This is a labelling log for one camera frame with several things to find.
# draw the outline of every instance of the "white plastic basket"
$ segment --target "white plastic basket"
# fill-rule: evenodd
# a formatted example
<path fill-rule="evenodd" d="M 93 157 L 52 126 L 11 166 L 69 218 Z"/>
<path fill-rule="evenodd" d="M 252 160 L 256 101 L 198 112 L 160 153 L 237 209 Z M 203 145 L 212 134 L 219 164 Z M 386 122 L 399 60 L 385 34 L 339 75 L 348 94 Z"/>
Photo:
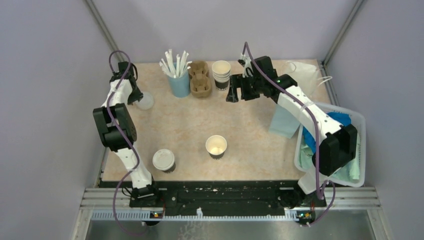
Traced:
<path fill-rule="evenodd" d="M 329 177 L 328 179 L 333 181 L 334 183 L 344 185 L 344 186 L 351 186 L 351 187 L 361 187 L 364 185 L 365 181 L 365 156 L 366 156 L 366 128 L 365 128 L 365 118 L 362 116 L 362 114 L 343 108 L 339 106 L 334 106 L 326 103 L 316 102 L 315 103 L 322 111 L 325 113 L 329 112 L 337 112 L 337 113 L 343 113 L 348 114 L 351 119 L 351 124 L 357 129 L 358 135 L 360 138 L 359 146 L 356 149 L 356 156 L 359 157 L 359 179 L 350 181 L 344 181 L 340 180 L 335 177 Z M 294 155 L 294 165 L 297 169 L 299 169 L 302 172 L 306 172 L 308 169 L 302 168 L 300 166 L 300 148 L 302 143 L 302 132 L 303 132 L 303 126 L 300 125 L 299 129 L 299 135 L 297 137 L 297 145 L 296 145 L 296 152 Z"/>

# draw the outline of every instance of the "marble table surface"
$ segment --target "marble table surface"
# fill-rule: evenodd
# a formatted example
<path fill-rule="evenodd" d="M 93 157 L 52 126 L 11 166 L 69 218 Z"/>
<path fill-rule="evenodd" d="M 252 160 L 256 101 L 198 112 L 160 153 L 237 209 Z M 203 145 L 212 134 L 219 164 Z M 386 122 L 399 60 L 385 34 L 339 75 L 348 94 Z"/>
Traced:
<path fill-rule="evenodd" d="M 293 61 L 318 68 L 316 59 Z M 213 62 L 207 63 L 212 73 Z M 230 63 L 232 74 L 243 72 L 243 67 L 236 61 Z M 273 60 L 272 64 L 279 76 L 290 69 L 287 60 Z M 270 98 L 261 96 L 250 101 L 226 102 L 228 91 L 218 91 L 213 80 L 213 90 L 207 98 L 195 98 L 191 94 L 176 98 L 159 64 L 140 63 L 136 66 L 138 87 L 151 93 L 155 103 L 149 110 L 130 105 L 128 111 L 137 130 L 136 147 L 155 180 L 297 180 L 304 175 L 294 165 L 297 133 L 288 139 L 268 132 L 276 108 Z M 311 99 L 330 102 L 324 84 Z M 213 160 L 205 148 L 206 140 L 212 135 L 224 136 L 228 143 L 220 160 Z M 174 172 L 164 173 L 153 166 L 152 157 L 159 149 L 174 153 Z M 102 168 L 103 181 L 119 181 L 127 171 L 110 151 Z"/>

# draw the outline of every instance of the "blue container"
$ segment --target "blue container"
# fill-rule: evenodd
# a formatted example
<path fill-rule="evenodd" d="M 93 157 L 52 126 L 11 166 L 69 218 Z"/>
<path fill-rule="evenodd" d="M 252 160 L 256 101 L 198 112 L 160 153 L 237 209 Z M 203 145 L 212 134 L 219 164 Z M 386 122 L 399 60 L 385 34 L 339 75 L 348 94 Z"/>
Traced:
<path fill-rule="evenodd" d="M 171 87 L 172 94 L 177 98 L 184 98 L 190 94 L 190 80 L 189 71 L 186 70 L 184 75 L 179 78 L 168 77 L 169 86 Z"/>

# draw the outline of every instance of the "purple cable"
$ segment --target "purple cable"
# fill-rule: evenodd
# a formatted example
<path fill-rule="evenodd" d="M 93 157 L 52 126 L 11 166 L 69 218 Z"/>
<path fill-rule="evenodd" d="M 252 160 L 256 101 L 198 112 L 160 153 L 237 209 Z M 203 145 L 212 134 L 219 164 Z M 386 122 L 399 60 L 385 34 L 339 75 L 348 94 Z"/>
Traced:
<path fill-rule="evenodd" d="M 300 101 L 297 97 L 295 97 L 294 95 L 290 94 L 288 91 L 286 91 L 284 88 L 280 87 L 277 83 L 275 83 L 274 81 L 271 80 L 271 78 L 269 78 L 263 71 L 262 69 L 258 66 L 258 64 L 256 63 L 255 59 L 253 58 L 252 54 L 251 54 L 251 50 L 249 48 L 249 44 L 248 42 L 244 42 L 244 48 L 243 48 L 243 52 L 242 54 L 245 54 L 245 51 L 247 50 L 247 54 L 249 55 L 249 58 L 251 60 L 251 62 L 253 63 L 253 65 L 255 66 L 255 68 L 257 69 L 257 71 L 270 83 L 272 84 L 274 87 L 276 87 L 278 90 L 280 90 L 282 93 L 288 95 L 290 98 L 292 98 L 296 103 L 298 103 L 301 107 L 305 106 L 305 104 Z M 322 184 L 322 191 L 320 191 L 320 131 L 319 131 L 319 127 L 318 127 L 318 121 L 317 118 L 315 118 L 314 114 L 312 113 L 312 111 L 306 107 L 305 110 L 307 111 L 307 113 L 310 115 L 310 118 L 313 121 L 314 124 L 314 128 L 315 128 L 315 146 L 316 146 L 316 155 L 315 155 L 315 184 L 316 184 L 316 195 L 318 196 L 318 199 L 322 199 L 324 197 L 324 189 L 326 187 L 327 184 L 327 180 L 324 181 L 324 183 Z M 333 205 L 335 196 L 336 196 L 336 187 L 334 185 L 334 182 L 329 181 L 332 186 L 333 186 L 333 197 L 332 200 L 330 202 L 330 204 L 328 205 L 328 207 L 324 210 L 324 212 L 321 214 L 321 216 L 319 216 L 319 218 L 316 219 L 316 221 L 314 221 L 314 223 L 318 222 L 322 216 L 324 216 L 328 210 L 331 208 L 331 206 Z"/>
<path fill-rule="evenodd" d="M 113 51 L 110 55 L 109 55 L 109 66 L 110 69 L 112 70 L 112 72 L 114 73 L 114 67 L 112 66 L 112 56 L 115 53 L 122 53 L 125 55 L 125 57 L 128 59 L 128 66 L 126 67 L 125 71 L 123 72 L 122 76 L 119 79 L 119 82 L 116 84 L 115 90 L 117 90 L 121 84 L 121 82 L 123 81 L 124 77 L 127 75 L 128 71 L 130 70 L 131 67 L 131 60 L 130 57 L 128 56 L 128 54 L 126 54 L 124 51 L 121 50 L 115 50 Z M 115 218 L 116 223 L 118 224 L 118 226 L 120 227 L 120 229 L 122 229 L 122 231 L 124 231 L 125 233 L 127 233 L 128 235 L 131 236 L 143 236 L 146 232 L 147 232 L 147 228 L 141 232 L 141 233 L 135 233 L 135 232 L 130 232 L 128 230 L 126 230 L 124 228 L 124 226 L 122 226 L 122 224 L 120 223 L 120 221 L 118 220 L 118 216 L 117 216 L 117 208 L 116 208 L 116 202 L 117 202 L 117 194 L 119 191 L 119 187 L 122 185 L 122 183 L 124 182 L 125 178 L 127 178 L 136 168 L 138 168 L 138 166 L 140 165 L 140 156 L 137 154 L 136 149 L 134 148 L 133 144 L 131 143 L 131 141 L 128 139 L 127 135 L 125 134 L 125 132 L 122 130 L 122 128 L 119 126 L 119 124 L 117 123 L 117 121 L 115 120 L 114 115 L 112 114 L 111 111 L 111 107 L 110 105 L 110 101 L 113 98 L 113 96 L 115 95 L 115 92 L 113 91 L 109 97 L 107 98 L 106 101 L 106 109 L 107 109 L 107 113 L 109 114 L 110 119 L 113 122 L 113 125 L 118 129 L 119 133 L 122 135 L 123 139 L 125 140 L 125 142 L 128 144 L 128 146 L 131 148 L 131 150 L 134 152 L 135 157 L 137 158 L 137 164 L 131 169 L 129 170 L 123 177 L 122 179 L 118 182 L 118 185 L 116 186 L 115 192 L 113 193 L 113 202 L 112 202 L 112 211 L 113 211 L 113 217 Z"/>

